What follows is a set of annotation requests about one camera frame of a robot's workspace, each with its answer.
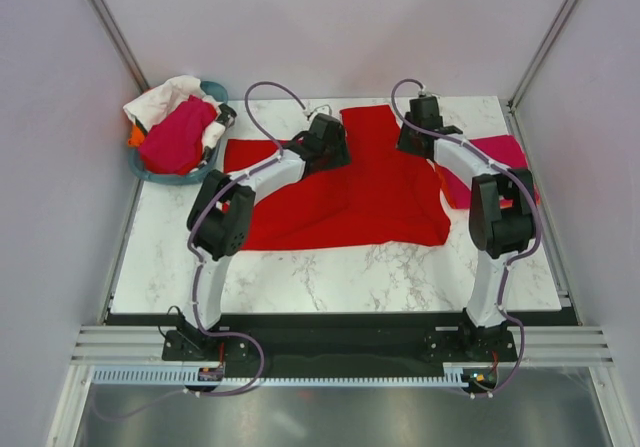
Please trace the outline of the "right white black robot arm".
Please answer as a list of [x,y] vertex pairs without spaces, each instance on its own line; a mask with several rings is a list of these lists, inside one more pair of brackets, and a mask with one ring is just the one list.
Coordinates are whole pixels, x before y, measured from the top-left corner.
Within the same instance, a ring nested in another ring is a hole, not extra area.
[[468,225],[478,264],[465,308],[472,327],[458,335],[457,344],[465,358],[481,360],[494,348],[488,329],[506,321],[511,265],[541,243],[533,175],[496,161],[460,129],[446,126],[437,98],[426,94],[409,101],[397,149],[445,168],[470,190]]

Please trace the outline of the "left aluminium frame post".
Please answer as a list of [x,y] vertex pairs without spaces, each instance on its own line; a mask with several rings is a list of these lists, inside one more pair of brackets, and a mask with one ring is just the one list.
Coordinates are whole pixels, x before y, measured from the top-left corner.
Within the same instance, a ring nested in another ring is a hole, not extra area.
[[146,91],[149,88],[146,76],[137,61],[133,50],[127,42],[126,37],[119,27],[107,1],[88,0],[88,2],[136,86],[141,92]]

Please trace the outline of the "white and black garment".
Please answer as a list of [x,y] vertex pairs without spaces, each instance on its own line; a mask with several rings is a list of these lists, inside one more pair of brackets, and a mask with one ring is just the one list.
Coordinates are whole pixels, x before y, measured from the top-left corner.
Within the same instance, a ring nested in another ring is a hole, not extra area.
[[202,134],[202,163],[207,164],[211,161],[218,142],[223,134],[234,125],[236,117],[236,111],[228,104],[222,103],[218,106],[216,118]]

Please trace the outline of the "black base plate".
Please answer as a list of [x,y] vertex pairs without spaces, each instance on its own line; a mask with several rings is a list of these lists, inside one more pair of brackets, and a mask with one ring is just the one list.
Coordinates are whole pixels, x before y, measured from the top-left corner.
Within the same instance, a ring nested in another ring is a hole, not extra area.
[[207,334],[179,318],[165,334],[165,361],[218,361],[233,373],[427,374],[447,363],[518,358],[507,322],[474,329],[461,312],[225,314]]

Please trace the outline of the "folded magenta t shirt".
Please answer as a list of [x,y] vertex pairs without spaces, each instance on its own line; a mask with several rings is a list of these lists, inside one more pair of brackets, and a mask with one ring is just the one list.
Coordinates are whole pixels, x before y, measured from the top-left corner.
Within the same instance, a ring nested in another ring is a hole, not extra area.
[[436,140],[434,162],[446,168],[471,188],[472,179],[482,174],[498,174],[496,170],[527,169],[525,154],[511,135],[463,140],[463,145],[444,139]]

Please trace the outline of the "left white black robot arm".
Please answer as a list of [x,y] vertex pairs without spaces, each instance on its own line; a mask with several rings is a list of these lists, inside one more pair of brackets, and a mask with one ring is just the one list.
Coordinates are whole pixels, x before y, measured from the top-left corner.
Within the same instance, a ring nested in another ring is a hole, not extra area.
[[187,248],[196,264],[184,308],[194,328],[184,346],[196,359],[208,360],[218,352],[220,338],[210,328],[221,319],[229,265],[249,238],[254,207],[289,185],[350,163],[345,127],[320,113],[311,117],[308,129],[278,145],[266,159],[228,174],[213,170],[205,177],[187,219]]

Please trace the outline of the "right aluminium frame post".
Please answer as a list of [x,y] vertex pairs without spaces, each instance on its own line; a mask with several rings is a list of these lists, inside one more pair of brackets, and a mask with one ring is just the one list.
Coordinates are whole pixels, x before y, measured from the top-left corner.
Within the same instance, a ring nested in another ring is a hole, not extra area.
[[561,37],[565,28],[576,12],[581,0],[562,0],[548,28],[546,29],[533,57],[529,61],[524,73],[516,84],[510,97],[504,102],[507,112],[515,115],[518,106],[523,101],[531,84],[543,67],[552,49]]

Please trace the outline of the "magenta shirt in basket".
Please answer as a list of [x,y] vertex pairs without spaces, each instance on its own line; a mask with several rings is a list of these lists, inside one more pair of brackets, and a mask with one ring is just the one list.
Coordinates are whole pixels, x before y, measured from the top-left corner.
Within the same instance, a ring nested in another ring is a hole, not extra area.
[[214,105],[191,96],[154,126],[137,148],[153,174],[184,176],[202,162],[202,134],[216,118]]

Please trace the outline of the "teal plastic laundry basket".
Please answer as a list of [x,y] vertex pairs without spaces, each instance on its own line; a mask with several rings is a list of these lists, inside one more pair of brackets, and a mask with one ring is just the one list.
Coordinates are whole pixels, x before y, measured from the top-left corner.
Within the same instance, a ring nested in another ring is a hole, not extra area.
[[211,161],[207,164],[201,163],[196,169],[184,176],[153,174],[144,168],[137,148],[130,148],[129,167],[131,172],[140,180],[170,186],[192,185],[202,182],[204,177],[215,167],[215,162],[219,152],[219,144],[214,151]]

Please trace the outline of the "red t shirt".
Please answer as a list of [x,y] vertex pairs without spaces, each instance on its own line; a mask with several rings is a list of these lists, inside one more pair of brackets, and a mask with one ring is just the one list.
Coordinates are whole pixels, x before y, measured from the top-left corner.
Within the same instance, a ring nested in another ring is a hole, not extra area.
[[399,126],[390,106],[347,108],[340,115],[350,164],[260,201],[245,249],[445,244],[451,221],[441,205],[441,180],[426,160],[397,150]]

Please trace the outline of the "orange shirt in basket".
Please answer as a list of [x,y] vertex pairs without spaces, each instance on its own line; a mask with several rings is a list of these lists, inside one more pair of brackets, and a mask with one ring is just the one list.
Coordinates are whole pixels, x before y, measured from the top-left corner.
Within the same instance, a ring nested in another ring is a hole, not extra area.
[[127,139],[127,146],[130,148],[138,148],[144,142],[146,137],[147,130],[143,126],[134,122],[131,125],[130,134]]

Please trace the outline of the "white shirt in basket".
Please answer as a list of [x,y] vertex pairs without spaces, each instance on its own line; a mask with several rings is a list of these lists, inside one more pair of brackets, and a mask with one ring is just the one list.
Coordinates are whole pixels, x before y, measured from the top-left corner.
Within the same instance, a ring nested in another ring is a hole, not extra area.
[[181,75],[168,79],[125,104],[123,111],[134,125],[149,132],[191,96],[214,106],[228,101],[227,90],[222,85]]

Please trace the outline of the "aluminium frame post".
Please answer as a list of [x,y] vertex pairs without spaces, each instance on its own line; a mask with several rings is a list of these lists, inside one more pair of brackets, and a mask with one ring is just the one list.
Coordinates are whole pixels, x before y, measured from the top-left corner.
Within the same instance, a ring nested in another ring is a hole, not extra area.
[[137,61],[133,50],[127,42],[126,37],[119,27],[107,1],[88,0],[88,2],[136,86],[141,92],[146,91],[149,88],[146,76]]
[[515,115],[518,106],[523,101],[531,84],[543,67],[552,49],[561,37],[565,28],[576,12],[581,0],[562,0],[548,28],[546,29],[533,57],[529,61],[524,73],[516,84],[510,97],[504,102],[507,112]]

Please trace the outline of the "aluminium front rail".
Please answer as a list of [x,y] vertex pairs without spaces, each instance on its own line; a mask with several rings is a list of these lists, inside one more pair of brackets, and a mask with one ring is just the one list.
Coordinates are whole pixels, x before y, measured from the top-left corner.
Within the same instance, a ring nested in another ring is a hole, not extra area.
[[[87,326],[80,329],[72,362],[86,365],[154,365],[164,341],[153,327]],[[604,332],[594,326],[527,327],[524,367],[611,366]]]

